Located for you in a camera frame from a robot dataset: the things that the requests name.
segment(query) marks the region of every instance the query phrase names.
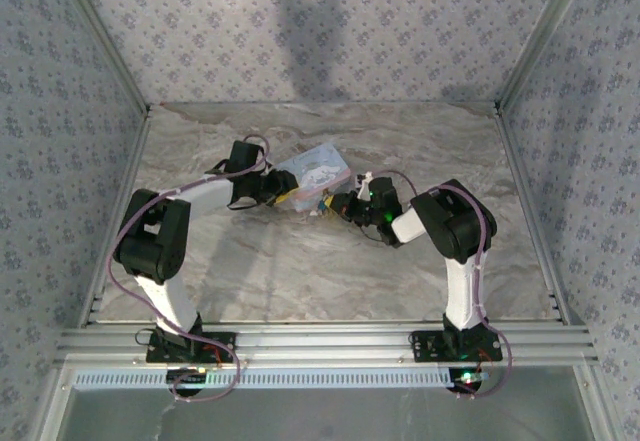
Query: gray marble surface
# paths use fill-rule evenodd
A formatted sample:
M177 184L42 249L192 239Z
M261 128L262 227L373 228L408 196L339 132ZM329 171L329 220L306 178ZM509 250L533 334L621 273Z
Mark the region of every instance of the gray marble surface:
M551 316L547 289L495 121L482 109L436 103L154 106L135 187L199 177L233 140L260 133L271 161L332 142L354 173L400 169L419 191L459 179L494 213L485 272L491 319ZM401 201L410 191L394 180ZM398 250L338 218L286 207L218 210L190 227L182 273L205 321L440 319L445 265L428 237ZM123 270L118 277L134 287ZM108 284L99 319L150 313Z

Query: patterned wallpaper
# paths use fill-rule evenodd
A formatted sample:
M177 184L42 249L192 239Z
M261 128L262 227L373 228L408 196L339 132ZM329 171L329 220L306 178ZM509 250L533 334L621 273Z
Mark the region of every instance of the patterned wallpaper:
M575 0L507 114L568 300L640 439L640 0Z
M138 115L68 0L0 0L0 439L86 295Z
M147 102L493 100L546 0L92 0Z

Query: vent grille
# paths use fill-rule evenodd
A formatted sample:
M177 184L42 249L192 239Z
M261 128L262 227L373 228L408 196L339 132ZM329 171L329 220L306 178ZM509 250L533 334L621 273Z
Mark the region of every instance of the vent grille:
M232 371L209 372L192 388L221 388L233 380ZM451 387L446 368L404 369L247 369L237 389L430 388ZM82 370L76 389L166 388L166 370Z

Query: enclosure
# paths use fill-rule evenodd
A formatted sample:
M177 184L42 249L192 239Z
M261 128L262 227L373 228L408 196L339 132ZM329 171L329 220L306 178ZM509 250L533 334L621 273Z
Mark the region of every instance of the enclosure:
M639 5L2 0L0 437L180 439L188 419L194 439L638 438ZM189 226L187 293L237 333L244 384L211 415L176 404L176 366L136 344L155 316L106 261L135 189L196 180L252 133L274 164L331 143L352 175L458 179L491 210L503 391L456 400L457 364L414 362L450 294L428 236L393 249L283 203Z

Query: plastic container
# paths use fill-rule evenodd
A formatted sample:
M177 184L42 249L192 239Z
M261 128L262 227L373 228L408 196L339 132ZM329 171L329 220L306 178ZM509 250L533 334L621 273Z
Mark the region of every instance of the plastic container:
M349 182L351 170L333 144L325 143L298 154L276 166L296 177L298 190L289 200L296 211L313 211L325 190L333 193Z

